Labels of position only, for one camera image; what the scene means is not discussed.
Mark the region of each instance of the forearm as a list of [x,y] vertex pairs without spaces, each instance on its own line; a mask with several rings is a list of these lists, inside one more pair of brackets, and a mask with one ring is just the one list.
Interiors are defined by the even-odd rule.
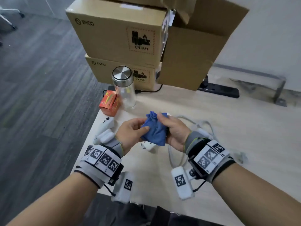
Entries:
[[79,173],[37,199],[8,225],[76,225],[97,194],[98,187]]
[[245,225],[300,225],[301,203],[238,164],[212,185]]

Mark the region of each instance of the clear glass bottle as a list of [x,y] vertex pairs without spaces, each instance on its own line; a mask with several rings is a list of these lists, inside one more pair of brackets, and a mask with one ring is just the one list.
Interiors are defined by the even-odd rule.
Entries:
[[126,66],[116,67],[112,73],[112,80],[115,90],[122,100],[123,108],[134,108],[136,105],[136,94],[134,76],[131,69]]

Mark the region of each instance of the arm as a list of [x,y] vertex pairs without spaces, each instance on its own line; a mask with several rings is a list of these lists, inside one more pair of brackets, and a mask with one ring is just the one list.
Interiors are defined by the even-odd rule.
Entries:
[[[122,145],[120,157],[126,155],[138,143],[140,137],[148,132],[149,127],[140,128],[145,120],[146,118],[135,118],[120,126],[116,133],[116,138]],[[77,225],[96,196],[97,190],[103,185],[96,173],[89,171],[89,175],[91,179],[95,179],[95,183],[74,172],[24,209],[8,226]]]
[[76,225],[97,190],[85,176],[73,173],[24,209],[8,226]]
[[[177,118],[157,117],[169,127],[167,143],[181,152],[187,150],[191,130]],[[301,203],[237,163],[217,175],[212,185],[246,225],[300,225]]]

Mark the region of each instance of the stainless steel lid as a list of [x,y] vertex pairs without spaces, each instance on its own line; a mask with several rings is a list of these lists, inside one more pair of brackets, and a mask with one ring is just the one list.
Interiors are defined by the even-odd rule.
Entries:
[[115,86],[127,87],[133,83],[134,77],[130,68],[118,66],[113,70],[112,80]]

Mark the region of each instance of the battery warning label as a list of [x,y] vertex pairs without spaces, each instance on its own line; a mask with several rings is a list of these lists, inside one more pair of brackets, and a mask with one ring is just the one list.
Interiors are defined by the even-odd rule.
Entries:
[[130,51],[154,54],[155,31],[134,27],[126,28]]
[[148,70],[133,69],[133,75],[136,82],[150,82],[150,72]]

